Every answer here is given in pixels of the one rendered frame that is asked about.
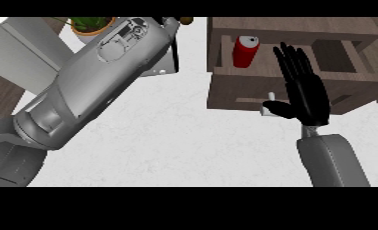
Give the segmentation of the brown wooden drawer front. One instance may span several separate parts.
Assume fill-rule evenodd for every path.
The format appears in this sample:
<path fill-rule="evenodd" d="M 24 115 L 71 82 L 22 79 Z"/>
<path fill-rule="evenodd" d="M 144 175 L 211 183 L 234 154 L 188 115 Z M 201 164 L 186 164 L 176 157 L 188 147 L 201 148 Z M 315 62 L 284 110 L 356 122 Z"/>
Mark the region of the brown wooden drawer front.
<path fill-rule="evenodd" d="M 321 72 L 331 113 L 343 115 L 372 101 L 378 101 L 378 74 Z M 288 95 L 282 77 L 214 75 L 211 77 L 207 108 L 259 111 L 269 99 L 287 102 Z"/>

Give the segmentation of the green plant in orange pot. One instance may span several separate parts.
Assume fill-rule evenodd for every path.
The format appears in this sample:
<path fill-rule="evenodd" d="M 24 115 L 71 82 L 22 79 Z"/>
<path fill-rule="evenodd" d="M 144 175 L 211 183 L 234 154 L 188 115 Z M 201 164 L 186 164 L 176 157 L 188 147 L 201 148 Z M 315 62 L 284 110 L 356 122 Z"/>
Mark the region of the green plant in orange pot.
<path fill-rule="evenodd" d="M 67 20 L 55 17 L 55 20 L 71 27 L 79 40 L 87 44 L 113 26 L 114 17 L 70 17 Z"/>

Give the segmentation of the red can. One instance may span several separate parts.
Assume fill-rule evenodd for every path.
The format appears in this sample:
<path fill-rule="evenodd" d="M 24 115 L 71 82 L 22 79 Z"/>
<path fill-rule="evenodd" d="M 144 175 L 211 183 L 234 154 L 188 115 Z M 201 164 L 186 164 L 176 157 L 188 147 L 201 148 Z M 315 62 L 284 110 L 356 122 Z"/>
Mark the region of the red can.
<path fill-rule="evenodd" d="M 234 66 L 248 68 L 260 48 L 260 40 L 256 36 L 240 36 L 234 46 Z"/>

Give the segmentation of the pale grey appliance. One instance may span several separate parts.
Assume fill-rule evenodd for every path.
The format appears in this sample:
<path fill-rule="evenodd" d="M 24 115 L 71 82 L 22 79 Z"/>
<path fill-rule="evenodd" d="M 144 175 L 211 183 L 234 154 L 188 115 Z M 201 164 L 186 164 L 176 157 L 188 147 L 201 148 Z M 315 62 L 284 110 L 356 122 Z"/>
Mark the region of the pale grey appliance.
<path fill-rule="evenodd" d="M 39 95 L 74 52 L 59 37 L 67 19 L 0 17 L 0 76 Z"/>

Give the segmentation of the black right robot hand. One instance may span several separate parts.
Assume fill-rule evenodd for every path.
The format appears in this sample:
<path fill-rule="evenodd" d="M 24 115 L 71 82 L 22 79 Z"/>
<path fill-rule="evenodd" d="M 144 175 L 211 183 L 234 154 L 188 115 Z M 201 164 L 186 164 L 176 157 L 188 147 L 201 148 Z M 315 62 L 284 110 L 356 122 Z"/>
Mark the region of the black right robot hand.
<path fill-rule="evenodd" d="M 269 111 L 287 118 L 297 118 L 304 126 L 330 124 L 331 104 L 325 85 L 315 74 L 309 57 L 302 48 L 285 43 L 273 47 L 278 59 L 290 102 L 265 101 Z"/>

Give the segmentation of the brown wooden cabinet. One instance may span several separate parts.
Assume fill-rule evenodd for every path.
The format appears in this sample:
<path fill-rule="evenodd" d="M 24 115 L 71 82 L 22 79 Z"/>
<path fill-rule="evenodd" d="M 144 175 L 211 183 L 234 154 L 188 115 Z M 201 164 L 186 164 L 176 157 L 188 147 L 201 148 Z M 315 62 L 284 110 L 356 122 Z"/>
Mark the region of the brown wooden cabinet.
<path fill-rule="evenodd" d="M 251 35 L 262 44 L 287 42 L 310 45 L 316 39 L 353 42 L 361 52 L 378 39 L 378 25 L 371 17 L 210 17 L 207 19 L 207 71 L 219 57 L 223 35 Z"/>

